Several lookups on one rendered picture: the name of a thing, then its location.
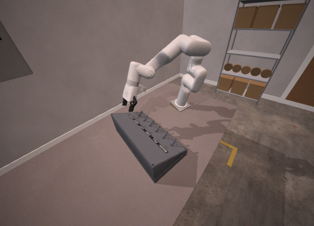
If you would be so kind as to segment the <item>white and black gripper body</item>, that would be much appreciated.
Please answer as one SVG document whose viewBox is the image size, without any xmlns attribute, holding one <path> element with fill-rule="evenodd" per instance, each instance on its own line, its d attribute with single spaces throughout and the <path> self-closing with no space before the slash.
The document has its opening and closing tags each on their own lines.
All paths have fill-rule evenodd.
<svg viewBox="0 0 314 226">
<path fill-rule="evenodd" d="M 138 92 L 138 86 L 131 86 L 126 83 L 124 92 L 123 92 L 123 98 L 126 101 L 131 102 L 133 101 L 133 96 L 137 98 L 137 92 Z"/>
</svg>

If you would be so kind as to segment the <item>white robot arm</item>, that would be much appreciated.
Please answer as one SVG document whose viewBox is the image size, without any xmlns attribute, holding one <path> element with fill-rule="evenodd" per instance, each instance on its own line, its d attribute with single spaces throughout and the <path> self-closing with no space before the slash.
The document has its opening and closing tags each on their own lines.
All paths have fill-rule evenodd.
<svg viewBox="0 0 314 226">
<path fill-rule="evenodd" d="M 153 78 L 156 70 L 170 63 L 183 52 L 191 56 L 187 67 L 189 74 L 185 74 L 182 77 L 181 88 L 178 98 L 175 100 L 175 105 L 179 108 L 185 108 L 190 92 L 198 92 L 207 76 L 207 70 L 201 66 L 201 63 L 203 57 L 209 54 L 210 50 L 211 43 L 209 41 L 196 35 L 187 36 L 181 34 L 146 65 L 132 61 L 130 63 L 127 84 L 138 86 L 140 91 L 146 92 L 147 88 L 139 84 L 140 77 L 142 76 L 146 79 Z"/>
</svg>

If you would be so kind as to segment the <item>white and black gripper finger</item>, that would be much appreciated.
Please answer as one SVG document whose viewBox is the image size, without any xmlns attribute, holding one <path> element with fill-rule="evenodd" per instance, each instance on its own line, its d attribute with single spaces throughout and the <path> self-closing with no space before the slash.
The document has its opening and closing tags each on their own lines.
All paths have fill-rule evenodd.
<svg viewBox="0 0 314 226">
<path fill-rule="evenodd" d="M 133 102 L 133 104 L 132 104 Z M 129 112 L 133 112 L 135 105 L 137 104 L 136 97 L 133 96 L 133 101 L 130 102 Z"/>
<path fill-rule="evenodd" d="M 128 102 L 128 101 L 126 101 L 126 100 L 123 98 L 123 103 L 122 103 L 122 106 L 127 105 L 127 102 Z"/>
</svg>

